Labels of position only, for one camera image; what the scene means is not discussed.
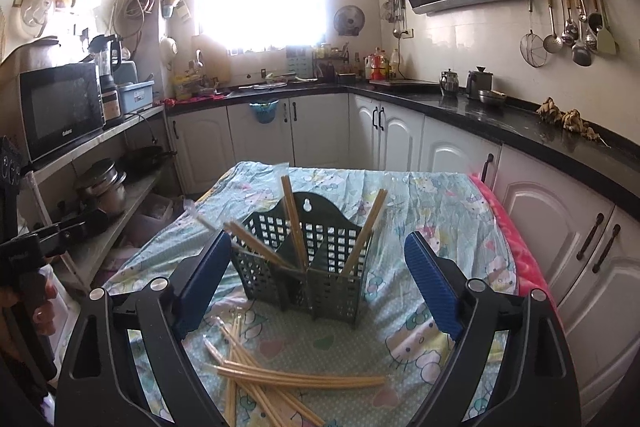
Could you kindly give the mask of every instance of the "metal screw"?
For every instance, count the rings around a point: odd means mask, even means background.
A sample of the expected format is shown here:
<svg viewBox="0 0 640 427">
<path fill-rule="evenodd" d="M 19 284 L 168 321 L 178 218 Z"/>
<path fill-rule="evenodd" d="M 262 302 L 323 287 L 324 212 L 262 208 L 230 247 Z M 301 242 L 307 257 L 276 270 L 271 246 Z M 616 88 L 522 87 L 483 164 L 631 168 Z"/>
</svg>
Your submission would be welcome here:
<svg viewBox="0 0 640 427">
<path fill-rule="evenodd" d="M 102 288 L 96 288 L 94 290 L 91 290 L 91 293 L 89 293 L 89 298 L 92 301 L 97 301 L 98 299 L 102 299 L 103 296 L 104 296 L 104 290 Z"/>
<path fill-rule="evenodd" d="M 481 279 L 469 279 L 466 285 L 472 292 L 476 293 L 483 292 L 486 288 L 486 284 Z"/>
<path fill-rule="evenodd" d="M 535 288 L 531 290 L 531 298 L 543 302 L 546 300 L 546 293 L 544 293 L 540 288 Z"/>
<path fill-rule="evenodd" d="M 169 284 L 169 281 L 167 279 L 164 279 L 163 277 L 158 277 L 158 279 L 153 279 L 151 281 L 151 289 L 154 292 L 161 292 L 168 286 L 168 284 Z"/>
</svg>

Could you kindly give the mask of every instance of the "countertop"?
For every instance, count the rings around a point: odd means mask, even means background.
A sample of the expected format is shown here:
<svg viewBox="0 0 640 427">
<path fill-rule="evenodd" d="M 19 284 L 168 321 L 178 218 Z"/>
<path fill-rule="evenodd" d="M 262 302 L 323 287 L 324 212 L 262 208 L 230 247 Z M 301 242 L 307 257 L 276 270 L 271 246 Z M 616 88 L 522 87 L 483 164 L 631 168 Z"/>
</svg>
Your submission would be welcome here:
<svg viewBox="0 0 640 427">
<path fill-rule="evenodd" d="M 466 95 L 443 97 L 436 84 L 399 90 L 370 84 L 299 84 L 269 91 L 235 90 L 224 100 L 201 100 L 168 108 L 167 116 L 257 100 L 277 100 L 311 94 L 350 92 L 393 103 L 508 145 L 549 164 L 613 201 L 640 221 L 640 146 L 592 124 L 603 142 L 587 139 L 540 121 L 536 105 L 508 101 L 504 108 L 487 108 Z"/>
</svg>

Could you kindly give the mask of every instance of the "pink cloth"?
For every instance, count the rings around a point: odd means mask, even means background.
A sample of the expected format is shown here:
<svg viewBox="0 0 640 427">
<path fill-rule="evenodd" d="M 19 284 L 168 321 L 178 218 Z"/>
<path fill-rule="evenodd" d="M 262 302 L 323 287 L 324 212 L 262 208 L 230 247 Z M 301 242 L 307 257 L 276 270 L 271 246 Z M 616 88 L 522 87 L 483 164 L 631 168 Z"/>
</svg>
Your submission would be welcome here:
<svg viewBox="0 0 640 427">
<path fill-rule="evenodd" d="M 538 263 L 533 258 L 533 255 L 525 245 L 520 232 L 513 224 L 511 217 L 507 214 L 507 211 L 500 204 L 500 201 L 495 197 L 494 193 L 489 187 L 482 183 L 476 176 L 469 176 L 471 181 L 476 184 L 478 190 L 489 203 L 489 207 L 494 213 L 495 219 L 498 222 L 498 226 L 502 231 L 502 235 L 507 241 L 511 253 L 513 254 L 513 260 L 516 264 L 516 277 L 518 279 L 518 295 L 525 296 L 533 288 L 540 288 L 544 290 L 549 297 L 554 309 L 557 310 L 556 303 L 551 296 L 549 286 L 546 284 L 545 278 L 542 276 Z"/>
</svg>

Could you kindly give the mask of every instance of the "green spatula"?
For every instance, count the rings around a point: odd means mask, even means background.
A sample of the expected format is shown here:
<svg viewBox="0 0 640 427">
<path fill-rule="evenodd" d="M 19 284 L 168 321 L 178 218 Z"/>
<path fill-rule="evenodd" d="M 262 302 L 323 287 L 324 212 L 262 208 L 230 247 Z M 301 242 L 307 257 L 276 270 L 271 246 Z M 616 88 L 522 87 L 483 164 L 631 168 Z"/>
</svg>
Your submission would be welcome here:
<svg viewBox="0 0 640 427">
<path fill-rule="evenodd" d="M 602 11 L 602 29 L 598 32 L 598 53 L 606 53 L 608 55 L 616 55 L 616 41 L 609 31 L 609 19 L 607 11 L 604 7 L 604 0 L 600 0 L 600 10 Z"/>
</svg>

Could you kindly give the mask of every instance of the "hello kitty tablecloth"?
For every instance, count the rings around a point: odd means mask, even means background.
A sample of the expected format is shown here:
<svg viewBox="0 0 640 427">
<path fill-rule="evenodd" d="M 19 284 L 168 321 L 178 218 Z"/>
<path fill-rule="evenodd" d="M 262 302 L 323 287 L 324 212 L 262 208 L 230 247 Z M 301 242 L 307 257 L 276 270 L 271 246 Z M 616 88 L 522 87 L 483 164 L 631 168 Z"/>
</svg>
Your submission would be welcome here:
<svg viewBox="0 0 640 427">
<path fill-rule="evenodd" d="M 198 210 L 216 226 L 230 218 L 241 221 L 254 210 L 268 210 L 282 197 L 281 174 L 272 166 L 241 162 L 216 183 Z M 404 238 L 418 230 L 439 256 L 453 259 L 467 278 L 478 277 L 496 291 L 515 293 L 516 265 L 508 242 L 480 185 L 464 174 L 290 168 L 289 175 L 294 191 L 322 194 L 358 225 L 363 225 L 379 188 L 388 190 L 373 240 L 366 302 L 357 328 L 312 321 L 305 314 L 282 313 L 271 305 L 248 301 L 229 265 L 200 328 L 184 341 L 186 352 L 223 410 L 225 382 L 207 367 L 213 361 L 202 339 L 207 337 L 226 353 L 214 318 L 220 315 L 230 322 L 231 313 L 241 311 L 242 341 L 264 367 L 309 374 L 388 376 L 388 384 L 377 389 L 300 391 L 300 400 L 327 425 L 404 427 L 430 391 L 453 345 L 438 331 L 404 264 Z M 196 255 L 208 237 L 209 232 L 185 214 L 130 259 L 105 288 L 111 294 L 136 291 L 155 277 L 167 277 L 181 259 Z M 131 338 L 151 409 L 169 418 L 142 338 L 139 333 L 132 333 Z M 486 408 L 505 341 L 504 333 L 495 335 L 465 418 Z M 296 425 L 308 425 L 292 410 L 284 413 Z M 268 425 L 259 406 L 242 392 L 238 395 L 238 425 Z"/>
</svg>

